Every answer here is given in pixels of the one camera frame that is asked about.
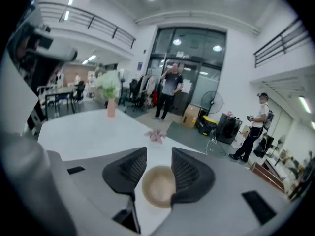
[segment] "black pants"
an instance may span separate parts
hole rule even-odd
[[[250,156],[250,153],[252,151],[252,147],[254,145],[254,142],[260,137],[262,133],[263,128],[255,128],[252,127],[250,133],[248,134],[247,138],[243,142],[243,145],[236,151],[234,154],[235,157],[240,157],[241,155],[244,155],[245,159],[248,159]]]
[[[36,90],[32,89],[32,91],[38,96],[38,92]],[[39,120],[44,121],[46,119],[46,116],[43,114],[43,111],[41,109],[39,101],[36,103],[34,109],[38,115]],[[31,115],[28,118],[28,126],[29,126],[30,130],[33,130],[35,128],[35,123],[34,123]]]
[[[159,99],[158,99],[156,117],[159,117],[161,109],[163,107],[163,104],[165,103],[164,112],[162,115],[162,119],[165,119],[169,108],[172,106],[173,98],[174,98],[173,96],[161,93],[161,95],[159,96]]]

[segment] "white table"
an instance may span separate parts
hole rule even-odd
[[[193,150],[170,138],[166,138],[160,147],[153,147],[149,137],[144,136],[148,131],[150,128],[119,110],[116,110],[116,117],[112,119],[107,117],[106,110],[96,110],[46,122],[41,129],[38,142],[46,150],[58,152],[63,161],[97,157],[135,147],[147,147],[146,171],[157,165],[171,166],[172,147]],[[237,182],[237,176],[229,172],[237,168],[243,174],[247,174],[242,166],[224,159],[220,162],[223,162],[224,169],[214,169],[218,183],[215,183],[211,190],[211,195],[214,197],[209,201],[213,209],[205,211],[213,217],[209,221],[213,231],[209,234],[218,235],[217,232],[222,232],[224,235],[232,230],[235,232],[234,235],[242,235],[260,226],[241,196],[244,190],[252,190],[256,186],[247,187],[248,184],[244,179],[239,179]],[[277,189],[249,171],[248,174],[251,184],[258,181],[257,188],[276,212],[288,204],[288,200]],[[160,209],[149,204],[142,194],[141,186],[142,178],[135,189],[135,206],[142,235],[150,235],[166,219],[171,209]]]

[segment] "desk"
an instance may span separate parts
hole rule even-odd
[[[77,113],[50,120],[43,124],[38,142],[46,150],[56,151],[63,161],[92,158],[136,147],[147,147],[146,172],[154,166],[171,166],[171,148],[195,151],[170,138],[163,145],[153,147],[144,136],[150,128],[116,110],[115,118],[108,118],[106,110]],[[213,157],[212,169],[216,182],[209,192],[202,217],[185,214],[185,222],[191,230],[207,221],[209,235],[240,236],[260,227],[241,193],[257,190],[266,202],[280,212],[289,201],[279,190],[270,186],[245,167],[227,159]],[[146,201],[142,194],[142,178],[135,189],[135,207],[142,235],[150,235],[169,216],[171,209],[160,209]],[[194,207],[198,203],[187,204]]]
[[[47,98],[54,96],[55,98],[57,96],[67,96],[70,95],[70,93],[72,92],[72,90],[74,89],[74,87],[63,87],[63,88],[52,88],[49,89],[45,92],[45,114],[46,114],[46,120],[48,120],[48,104],[47,104]],[[74,113],[74,106],[73,106],[73,101],[72,99],[70,99],[70,104],[71,104],[71,108],[72,108],[72,112]]]

